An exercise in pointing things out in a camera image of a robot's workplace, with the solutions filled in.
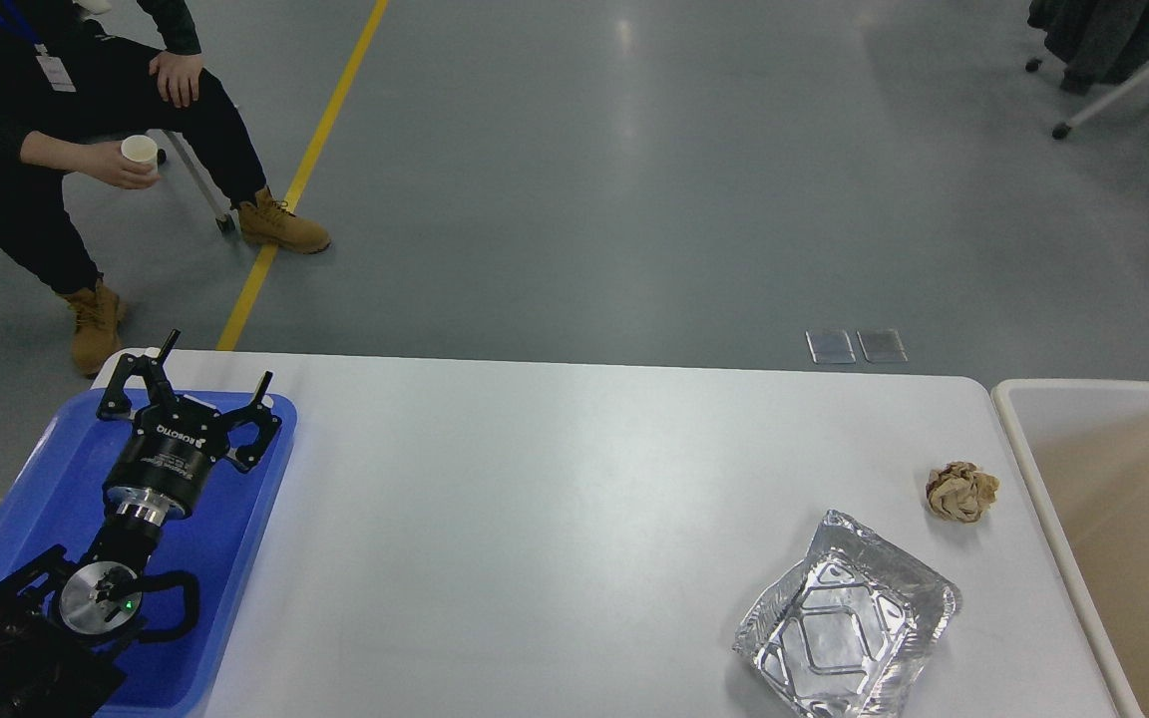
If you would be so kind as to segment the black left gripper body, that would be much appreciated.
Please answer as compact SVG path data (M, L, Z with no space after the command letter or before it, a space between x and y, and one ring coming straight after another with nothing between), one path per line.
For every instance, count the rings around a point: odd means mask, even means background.
M140 501L169 520L194 514L205 482L228 453L219 409L188 395L136 410L132 433L102 485L109 511Z

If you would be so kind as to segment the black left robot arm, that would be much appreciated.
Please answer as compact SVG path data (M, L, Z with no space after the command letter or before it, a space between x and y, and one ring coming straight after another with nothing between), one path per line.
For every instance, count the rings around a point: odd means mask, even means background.
M0 505L0 717L187 717L218 672L296 412L186 394L177 337L52 418Z

